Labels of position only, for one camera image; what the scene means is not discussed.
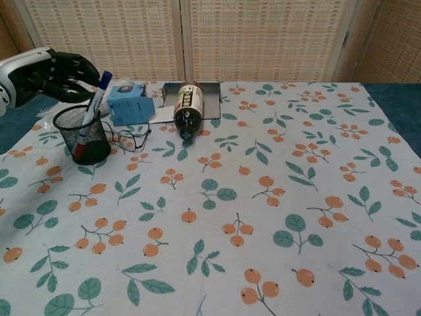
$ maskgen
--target brown bottle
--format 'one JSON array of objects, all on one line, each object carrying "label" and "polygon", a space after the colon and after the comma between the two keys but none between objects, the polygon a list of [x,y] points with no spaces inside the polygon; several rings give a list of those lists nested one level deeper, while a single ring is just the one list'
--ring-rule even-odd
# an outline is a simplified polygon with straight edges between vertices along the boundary
[{"label": "brown bottle", "polygon": [[198,82],[184,82],[178,90],[174,123],[184,140],[190,140],[199,130],[203,118],[203,89]]}]

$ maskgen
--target bottle label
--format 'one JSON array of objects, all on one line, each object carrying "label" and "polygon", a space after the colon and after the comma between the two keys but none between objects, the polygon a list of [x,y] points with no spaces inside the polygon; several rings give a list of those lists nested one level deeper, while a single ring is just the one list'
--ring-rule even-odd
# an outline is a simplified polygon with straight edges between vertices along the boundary
[{"label": "bottle label", "polygon": [[193,84],[187,84],[178,91],[178,102],[174,113],[184,107],[192,107],[203,115],[203,93]]}]

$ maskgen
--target blue marker cap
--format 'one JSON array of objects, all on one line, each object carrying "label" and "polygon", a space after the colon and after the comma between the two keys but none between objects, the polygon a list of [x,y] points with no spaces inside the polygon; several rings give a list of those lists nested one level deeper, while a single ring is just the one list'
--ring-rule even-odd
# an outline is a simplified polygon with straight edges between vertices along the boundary
[{"label": "blue marker cap", "polygon": [[108,87],[108,84],[111,81],[111,78],[112,78],[112,73],[109,71],[104,71],[103,76],[101,77],[101,81],[98,85],[98,88],[102,90],[106,90]]}]

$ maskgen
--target woven screen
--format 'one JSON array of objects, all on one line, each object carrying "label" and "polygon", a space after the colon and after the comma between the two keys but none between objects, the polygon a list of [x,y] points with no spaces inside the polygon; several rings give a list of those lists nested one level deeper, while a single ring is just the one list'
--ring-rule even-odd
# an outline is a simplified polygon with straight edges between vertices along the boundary
[{"label": "woven screen", "polygon": [[357,3],[347,43],[337,62],[336,75],[332,79],[333,81],[351,81],[357,59],[366,41],[368,31],[374,22],[373,17],[378,3],[379,0],[362,0]]},{"label": "woven screen", "polygon": [[345,0],[191,0],[196,80],[330,80]]},{"label": "woven screen", "polygon": [[171,0],[24,2],[44,45],[79,53],[100,72],[133,79],[184,78],[178,75],[182,51],[181,45],[176,51]]},{"label": "woven screen", "polygon": [[355,79],[421,82],[420,21],[420,0],[384,1]]},{"label": "woven screen", "polygon": [[0,61],[18,53],[18,49],[13,43],[12,37],[0,16]]}]

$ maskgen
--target white paper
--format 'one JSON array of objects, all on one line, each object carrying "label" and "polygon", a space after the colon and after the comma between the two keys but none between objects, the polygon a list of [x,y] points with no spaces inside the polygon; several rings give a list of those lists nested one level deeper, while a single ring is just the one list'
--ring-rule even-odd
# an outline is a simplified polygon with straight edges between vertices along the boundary
[{"label": "white paper", "polygon": [[155,109],[155,116],[149,120],[149,124],[168,123],[174,120],[174,106]]}]

